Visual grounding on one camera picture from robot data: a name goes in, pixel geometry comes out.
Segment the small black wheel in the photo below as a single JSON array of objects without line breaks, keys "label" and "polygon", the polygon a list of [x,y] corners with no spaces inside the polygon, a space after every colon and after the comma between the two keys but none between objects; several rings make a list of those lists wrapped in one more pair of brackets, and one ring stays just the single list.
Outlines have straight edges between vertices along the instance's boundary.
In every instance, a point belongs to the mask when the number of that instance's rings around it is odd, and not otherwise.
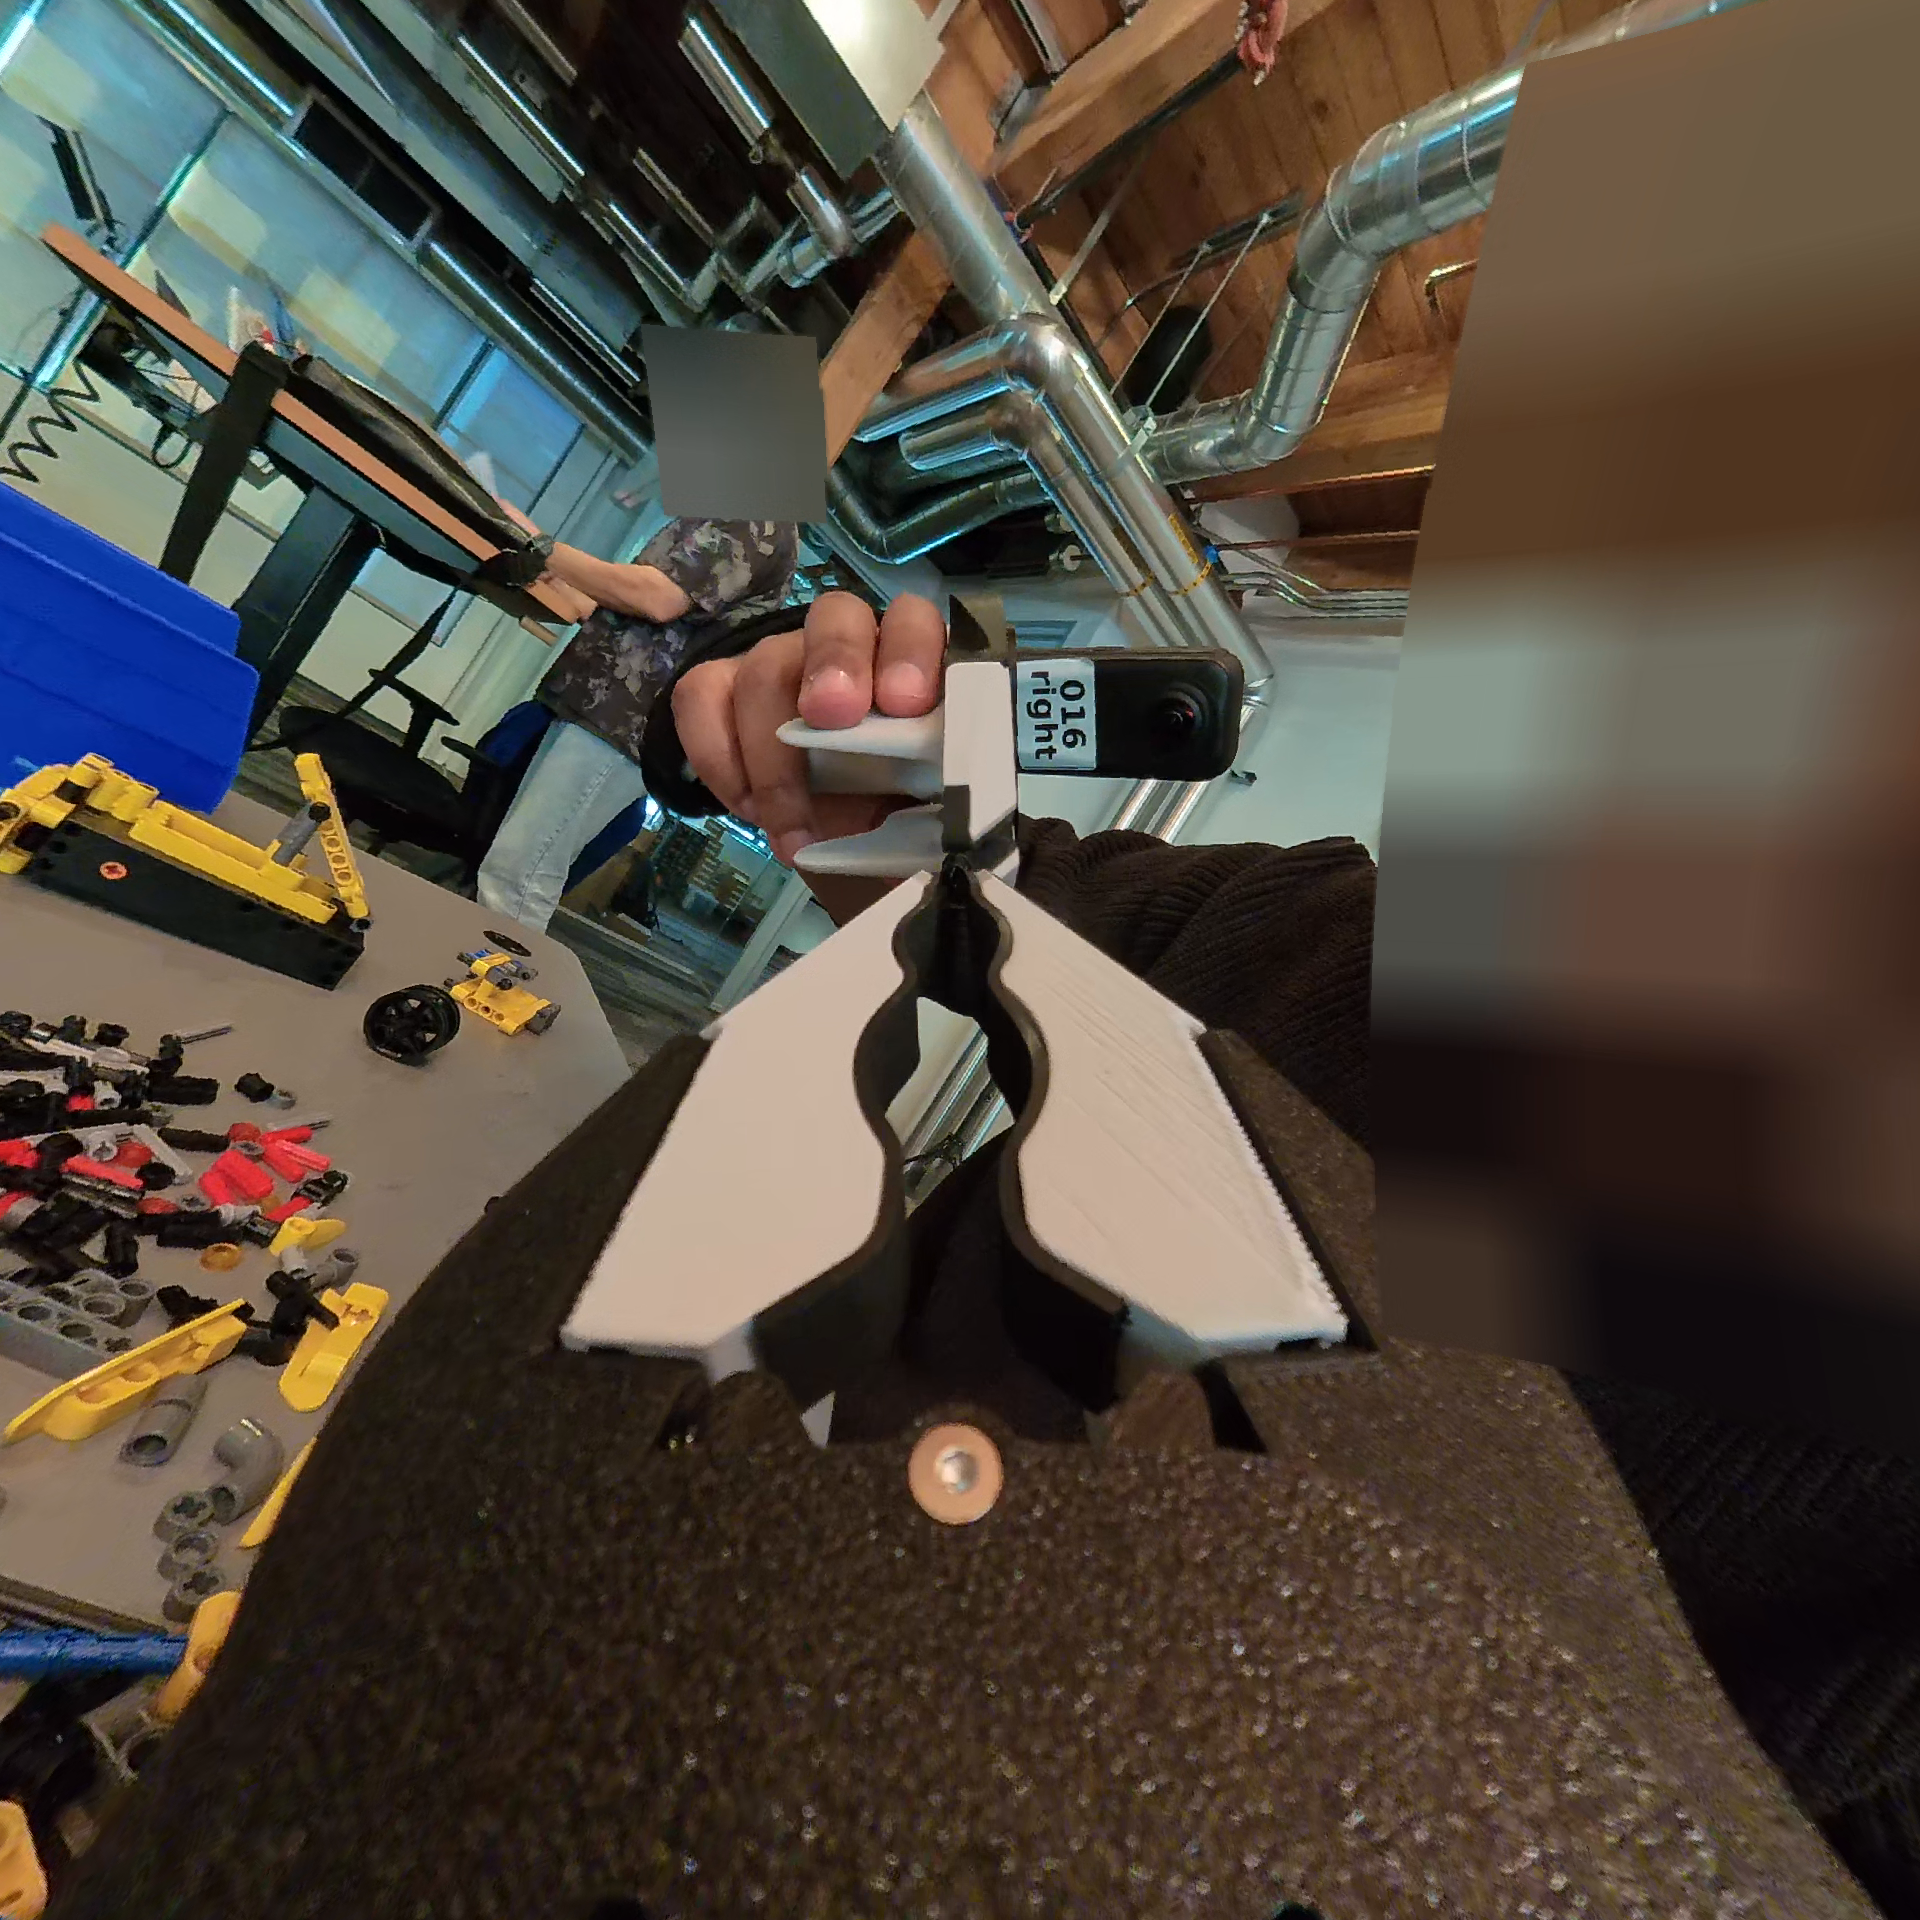
[{"label": "small black wheel", "polygon": [[369,1001],[363,1042],[384,1060],[425,1066],[460,1035],[462,1023],[462,1004],[447,989],[416,983]]}]

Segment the wooden post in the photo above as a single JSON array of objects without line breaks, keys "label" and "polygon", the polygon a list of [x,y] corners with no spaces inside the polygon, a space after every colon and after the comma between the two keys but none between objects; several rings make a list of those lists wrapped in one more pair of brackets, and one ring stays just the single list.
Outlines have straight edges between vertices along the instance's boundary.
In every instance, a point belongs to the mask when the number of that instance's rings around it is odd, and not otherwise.
[{"label": "wooden post", "polygon": [[876,399],[949,297],[941,252],[911,232],[872,279],[821,367],[824,460],[835,467]]}]

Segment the pile of black red pins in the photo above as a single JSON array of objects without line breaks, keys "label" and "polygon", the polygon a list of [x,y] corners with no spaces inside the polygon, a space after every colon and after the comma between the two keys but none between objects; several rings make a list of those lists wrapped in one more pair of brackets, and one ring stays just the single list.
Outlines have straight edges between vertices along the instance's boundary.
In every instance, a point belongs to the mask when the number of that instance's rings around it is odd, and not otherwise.
[{"label": "pile of black red pins", "polygon": [[81,1015],[3,1018],[4,1260],[127,1276],[147,1252],[291,1257],[345,1240],[332,1121],[260,1073],[217,1073],[233,1024],[136,1035]]}]

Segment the blue plastic bin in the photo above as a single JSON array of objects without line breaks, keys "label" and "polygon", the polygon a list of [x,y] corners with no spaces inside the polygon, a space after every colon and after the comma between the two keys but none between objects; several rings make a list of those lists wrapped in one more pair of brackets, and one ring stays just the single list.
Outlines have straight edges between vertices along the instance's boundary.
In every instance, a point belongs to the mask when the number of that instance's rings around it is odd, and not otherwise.
[{"label": "blue plastic bin", "polygon": [[3,786],[96,754],[217,809],[249,740],[238,616],[3,487]]}]

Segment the small yellow wheeled assembly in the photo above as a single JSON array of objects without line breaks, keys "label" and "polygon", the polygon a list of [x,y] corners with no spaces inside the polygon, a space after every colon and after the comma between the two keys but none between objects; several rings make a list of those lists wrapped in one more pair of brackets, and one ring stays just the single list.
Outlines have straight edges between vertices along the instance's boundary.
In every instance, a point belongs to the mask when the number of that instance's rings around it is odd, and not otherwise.
[{"label": "small yellow wheeled assembly", "polygon": [[559,1018],[559,1005],[534,992],[533,954],[515,937],[487,930],[456,963],[462,972],[443,989],[497,1033],[542,1035]]}]

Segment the black office chair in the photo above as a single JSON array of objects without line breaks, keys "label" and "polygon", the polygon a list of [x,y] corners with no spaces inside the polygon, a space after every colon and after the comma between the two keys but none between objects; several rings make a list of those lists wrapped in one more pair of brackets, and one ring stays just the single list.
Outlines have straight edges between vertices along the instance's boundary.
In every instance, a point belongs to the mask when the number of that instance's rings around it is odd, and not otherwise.
[{"label": "black office chair", "polygon": [[[359,719],[381,691],[397,692],[409,706],[399,738],[389,738]],[[511,801],[487,791],[478,780],[468,784],[472,743],[443,740],[464,759],[460,784],[423,757],[431,727],[454,720],[447,709],[406,689],[397,669],[385,666],[339,712],[288,704],[271,745],[319,757],[343,824],[363,826],[372,850],[399,843],[451,858],[460,871],[456,882],[470,891]]]}]

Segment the pile of mixed brick parts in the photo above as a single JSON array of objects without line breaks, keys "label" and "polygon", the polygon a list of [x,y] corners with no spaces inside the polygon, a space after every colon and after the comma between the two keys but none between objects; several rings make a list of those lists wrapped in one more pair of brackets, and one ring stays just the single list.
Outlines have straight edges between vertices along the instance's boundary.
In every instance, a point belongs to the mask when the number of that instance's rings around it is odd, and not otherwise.
[{"label": "pile of mixed brick parts", "polygon": [[[243,1304],[206,1304],[177,1287],[151,1296],[172,1325],[141,1348],[127,1341],[127,1283],[49,1287],[29,1299],[4,1285],[4,1332],[59,1337],[94,1367],[17,1416],[20,1439],[96,1439],[120,1431],[119,1465],[155,1469],[173,1459],[198,1416],[209,1367],[255,1345],[278,1357],[278,1397],[318,1410],[345,1381],[391,1299],[359,1281],[339,1248],[309,1263],[285,1252],[269,1276],[276,1313],[259,1322]],[[222,1547],[265,1545],[311,1445],[288,1452],[260,1417],[235,1419],[214,1443],[217,1472],[172,1496],[157,1517],[160,1631],[102,1632],[4,1625],[3,1891],[4,1916],[40,1916],[104,1803],[201,1692],[238,1609],[238,1575]]]}]

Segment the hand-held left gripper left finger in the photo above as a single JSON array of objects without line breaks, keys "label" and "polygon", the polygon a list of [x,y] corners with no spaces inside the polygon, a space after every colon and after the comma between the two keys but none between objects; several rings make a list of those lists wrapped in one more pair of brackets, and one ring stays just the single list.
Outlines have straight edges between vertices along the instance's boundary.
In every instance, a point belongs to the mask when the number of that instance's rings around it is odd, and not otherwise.
[{"label": "hand-held left gripper left finger", "polygon": [[760,1372],[801,1410],[895,1337],[905,1202],[887,1108],[919,1067],[913,875],[713,1019],[559,1328],[575,1353]]}]

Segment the wooden-top standing desk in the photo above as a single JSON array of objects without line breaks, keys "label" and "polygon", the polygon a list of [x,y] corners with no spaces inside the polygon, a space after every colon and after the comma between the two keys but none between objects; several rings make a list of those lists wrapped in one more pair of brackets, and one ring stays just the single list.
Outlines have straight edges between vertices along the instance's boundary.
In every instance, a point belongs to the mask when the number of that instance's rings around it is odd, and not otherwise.
[{"label": "wooden-top standing desk", "polygon": [[230,607],[235,655],[255,673],[255,727],[379,546],[493,608],[537,623],[542,634],[561,623],[556,585],[539,585],[534,572],[519,580],[500,570],[496,556],[510,552],[502,538],[420,492],[369,443],[300,401],[288,389],[288,364],[276,355],[223,347],[65,226],[48,225],[39,241],[119,321],[214,399],[201,417],[198,453],[160,553],[163,572],[185,585],[193,580],[249,458],[265,458],[302,490],[297,509]]}]

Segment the blue jacket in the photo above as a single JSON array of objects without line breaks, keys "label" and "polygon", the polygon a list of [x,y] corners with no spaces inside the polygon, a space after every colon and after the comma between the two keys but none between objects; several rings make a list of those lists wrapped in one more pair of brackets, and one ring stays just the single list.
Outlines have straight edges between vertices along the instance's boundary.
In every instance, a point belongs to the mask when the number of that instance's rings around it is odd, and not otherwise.
[{"label": "blue jacket", "polygon": [[556,714],[542,703],[508,709],[470,751],[468,784],[478,780],[511,801],[552,722]]}]

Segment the yellow black brick model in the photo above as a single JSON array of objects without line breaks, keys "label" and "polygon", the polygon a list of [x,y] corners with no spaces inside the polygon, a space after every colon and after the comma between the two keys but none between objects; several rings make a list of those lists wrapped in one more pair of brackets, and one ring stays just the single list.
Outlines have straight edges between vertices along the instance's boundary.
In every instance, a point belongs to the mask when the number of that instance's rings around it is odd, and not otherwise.
[{"label": "yellow black brick model", "polygon": [[369,904],[323,757],[295,757],[302,808],[267,847],[163,801],[88,754],[3,801],[3,874],[307,986],[365,949]]}]

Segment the metal ceiling ducts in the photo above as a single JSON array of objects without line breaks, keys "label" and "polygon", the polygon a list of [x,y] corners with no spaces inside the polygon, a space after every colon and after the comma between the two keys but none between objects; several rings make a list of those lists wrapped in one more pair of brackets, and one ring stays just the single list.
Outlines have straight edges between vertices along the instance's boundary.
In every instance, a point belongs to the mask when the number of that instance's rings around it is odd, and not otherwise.
[{"label": "metal ceiling ducts", "polygon": [[921,5],[683,5],[686,59],[716,100],[766,77],[839,177],[870,167],[988,327],[903,370],[855,437],[971,460],[1013,453],[1164,644],[1252,639],[1167,492],[1281,461],[1320,424],[1385,263],[1481,217],[1521,59],[1372,136],[1303,217],[1256,381],[1159,424],[1126,417],[1060,322],[927,90],[943,59]]}]

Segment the person's right hand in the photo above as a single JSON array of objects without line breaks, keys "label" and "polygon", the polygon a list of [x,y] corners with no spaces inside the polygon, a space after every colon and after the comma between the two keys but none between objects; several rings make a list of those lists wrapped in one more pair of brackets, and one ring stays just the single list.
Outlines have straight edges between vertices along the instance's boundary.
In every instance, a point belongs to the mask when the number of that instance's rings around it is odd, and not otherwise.
[{"label": "person's right hand", "polygon": [[943,613],[925,597],[907,592],[872,610],[849,592],[827,592],[796,632],[707,660],[673,687],[686,763],[793,868],[804,848],[869,833],[907,797],[814,796],[809,761],[781,740],[781,727],[849,729],[869,714],[927,714],[941,700],[943,644]]}]

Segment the black bag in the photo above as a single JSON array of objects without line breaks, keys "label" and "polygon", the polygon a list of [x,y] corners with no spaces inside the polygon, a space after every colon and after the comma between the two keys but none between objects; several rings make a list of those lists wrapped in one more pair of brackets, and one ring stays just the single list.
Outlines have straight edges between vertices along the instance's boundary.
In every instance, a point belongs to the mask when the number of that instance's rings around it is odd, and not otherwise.
[{"label": "black bag", "polygon": [[430,427],[327,359],[302,353],[288,362],[285,392],[345,432],[456,522],[505,546],[523,549],[525,530]]}]

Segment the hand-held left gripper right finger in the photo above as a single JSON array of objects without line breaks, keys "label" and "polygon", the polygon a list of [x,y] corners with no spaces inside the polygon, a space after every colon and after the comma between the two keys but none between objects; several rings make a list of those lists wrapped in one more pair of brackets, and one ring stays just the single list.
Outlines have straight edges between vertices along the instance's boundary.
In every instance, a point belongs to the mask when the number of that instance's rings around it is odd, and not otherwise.
[{"label": "hand-held left gripper right finger", "polygon": [[1334,1353],[1352,1311],[1221,1076],[1221,1039],[993,875],[988,995],[1024,1100],[999,1157],[1009,1332],[1080,1408],[1151,1372]]}]

